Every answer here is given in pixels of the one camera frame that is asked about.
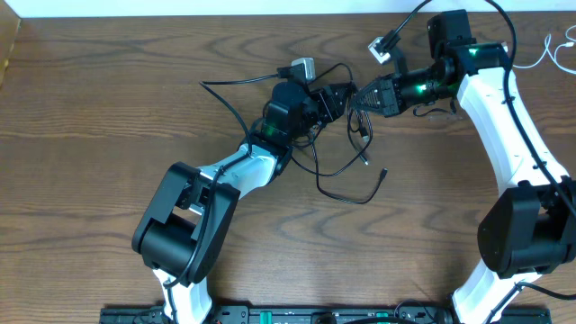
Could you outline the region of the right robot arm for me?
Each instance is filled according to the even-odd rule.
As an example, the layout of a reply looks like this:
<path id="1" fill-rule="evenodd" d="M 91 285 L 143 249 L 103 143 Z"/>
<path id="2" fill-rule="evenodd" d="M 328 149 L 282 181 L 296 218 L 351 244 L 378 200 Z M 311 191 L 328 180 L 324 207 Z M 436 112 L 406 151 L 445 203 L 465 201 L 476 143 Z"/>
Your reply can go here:
<path id="1" fill-rule="evenodd" d="M 362 88 L 352 107 L 392 117 L 451 98 L 472 120 L 499 197 L 478 228 L 481 258 L 452 293 L 451 317 L 493 323 L 523 288 L 575 258 L 575 182 L 532 122 L 504 44 L 478 42 L 464 10 L 431 18 L 427 35 L 433 63 L 418 70 L 408 69 L 398 30 L 376 38 L 370 52 L 395 70 Z"/>

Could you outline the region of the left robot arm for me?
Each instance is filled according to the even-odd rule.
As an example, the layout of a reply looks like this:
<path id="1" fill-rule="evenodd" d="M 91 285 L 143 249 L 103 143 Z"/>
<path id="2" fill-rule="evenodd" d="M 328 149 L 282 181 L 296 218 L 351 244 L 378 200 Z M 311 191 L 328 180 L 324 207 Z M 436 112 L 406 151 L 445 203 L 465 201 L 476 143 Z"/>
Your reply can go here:
<path id="1" fill-rule="evenodd" d="M 166 171 L 131 242 L 162 285 L 166 322 L 207 319 L 207 276 L 239 200 L 284 171 L 298 138 L 342 116 L 354 90 L 351 83 L 314 90 L 279 83 L 235 153 L 208 166 L 177 162 Z"/>

